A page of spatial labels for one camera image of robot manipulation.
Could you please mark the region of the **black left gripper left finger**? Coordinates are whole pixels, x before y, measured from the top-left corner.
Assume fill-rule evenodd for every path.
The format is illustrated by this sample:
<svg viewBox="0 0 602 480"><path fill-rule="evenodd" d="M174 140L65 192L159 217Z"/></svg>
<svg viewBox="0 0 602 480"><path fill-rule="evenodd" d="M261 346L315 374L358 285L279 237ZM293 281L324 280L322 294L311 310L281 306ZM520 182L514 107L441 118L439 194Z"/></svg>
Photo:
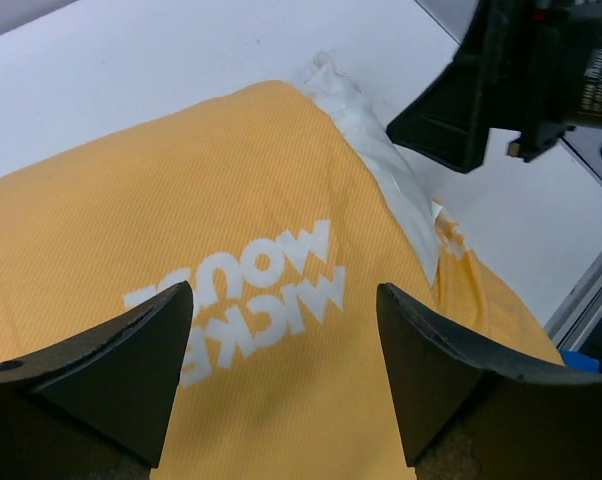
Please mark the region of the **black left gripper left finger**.
<svg viewBox="0 0 602 480"><path fill-rule="evenodd" d="M0 363L0 479L147 479L162 455L193 313L177 283Z"/></svg>

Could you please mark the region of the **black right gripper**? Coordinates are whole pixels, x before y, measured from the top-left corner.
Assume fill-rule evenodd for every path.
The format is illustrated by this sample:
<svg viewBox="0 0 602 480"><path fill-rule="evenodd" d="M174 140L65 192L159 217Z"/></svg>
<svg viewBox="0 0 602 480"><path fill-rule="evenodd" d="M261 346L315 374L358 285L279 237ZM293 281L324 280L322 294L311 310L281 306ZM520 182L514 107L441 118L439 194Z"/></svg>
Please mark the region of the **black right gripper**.
<svg viewBox="0 0 602 480"><path fill-rule="evenodd" d="M395 145L458 173L483 164L489 131L530 162L577 126L602 129L602 1L481 1L449 64L387 126Z"/></svg>

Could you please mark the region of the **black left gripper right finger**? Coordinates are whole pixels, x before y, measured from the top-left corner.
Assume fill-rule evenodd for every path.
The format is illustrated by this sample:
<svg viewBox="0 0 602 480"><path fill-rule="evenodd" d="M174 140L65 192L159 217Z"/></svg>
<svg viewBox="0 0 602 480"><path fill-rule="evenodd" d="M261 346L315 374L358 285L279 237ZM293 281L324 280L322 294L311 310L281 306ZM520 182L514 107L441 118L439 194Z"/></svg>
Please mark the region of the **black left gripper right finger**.
<svg viewBox="0 0 602 480"><path fill-rule="evenodd" d="M382 284L376 316L420 479L602 479L602 374L520 353Z"/></svg>

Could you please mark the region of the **yellow and blue pillowcase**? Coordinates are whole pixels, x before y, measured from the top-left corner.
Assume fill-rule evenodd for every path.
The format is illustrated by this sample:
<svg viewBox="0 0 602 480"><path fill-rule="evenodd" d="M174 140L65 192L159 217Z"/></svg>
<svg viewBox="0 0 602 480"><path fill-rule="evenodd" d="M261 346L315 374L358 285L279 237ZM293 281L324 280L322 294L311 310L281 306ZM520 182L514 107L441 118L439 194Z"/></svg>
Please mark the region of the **yellow and blue pillowcase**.
<svg viewBox="0 0 602 480"><path fill-rule="evenodd" d="M409 479L379 284L561 360L441 207L435 234L429 284L327 114L286 83L256 84L0 179L0 362L187 281L195 311L156 478Z"/></svg>

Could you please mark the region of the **aluminium table frame rail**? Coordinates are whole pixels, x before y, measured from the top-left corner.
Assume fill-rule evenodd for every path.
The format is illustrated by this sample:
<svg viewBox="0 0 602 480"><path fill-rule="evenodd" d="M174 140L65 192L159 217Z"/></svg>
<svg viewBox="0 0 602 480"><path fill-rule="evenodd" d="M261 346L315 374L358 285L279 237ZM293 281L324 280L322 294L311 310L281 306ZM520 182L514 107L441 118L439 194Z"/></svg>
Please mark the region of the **aluminium table frame rail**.
<svg viewBox="0 0 602 480"><path fill-rule="evenodd" d="M602 188L602 131L579 128L566 149ZM602 250L550 318L546 331L558 349L577 350L602 317Z"/></svg>

